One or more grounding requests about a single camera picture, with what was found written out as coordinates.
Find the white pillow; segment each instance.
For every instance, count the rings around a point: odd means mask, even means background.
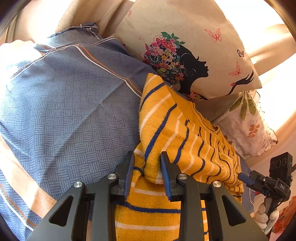
[[[114,36],[190,100],[262,87],[214,0],[137,0]]]

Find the pink butterfly print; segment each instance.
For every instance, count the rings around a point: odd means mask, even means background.
[[[205,29],[205,31],[209,34],[209,36],[214,42],[217,42],[217,40],[219,40],[220,42],[222,41],[222,34],[219,28],[217,28],[216,33],[213,33],[208,29]]]
[[[237,62],[237,70],[229,72],[228,74],[232,76],[239,76],[241,73],[242,73],[242,68],[239,66],[239,63]]]
[[[239,49],[237,50],[237,53],[239,54],[240,57],[244,57],[244,51],[240,51]]]

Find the pillowcase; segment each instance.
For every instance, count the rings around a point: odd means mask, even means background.
[[[262,87],[214,0],[137,0],[114,36],[191,101]]]
[[[243,159],[259,156],[278,143],[264,121],[259,99],[257,91],[242,92],[228,111],[212,122]]]

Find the orange flower print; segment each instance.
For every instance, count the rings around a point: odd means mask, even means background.
[[[249,129],[249,135],[248,138],[254,138],[256,136],[256,133],[258,132],[258,128],[260,127],[260,125],[257,125],[257,121],[256,124],[252,124],[250,125],[250,129]]]
[[[227,136],[224,136],[224,138],[225,138],[226,140],[228,139]],[[228,142],[230,145],[232,145],[232,141],[228,141],[228,140],[227,140],[227,142]]]

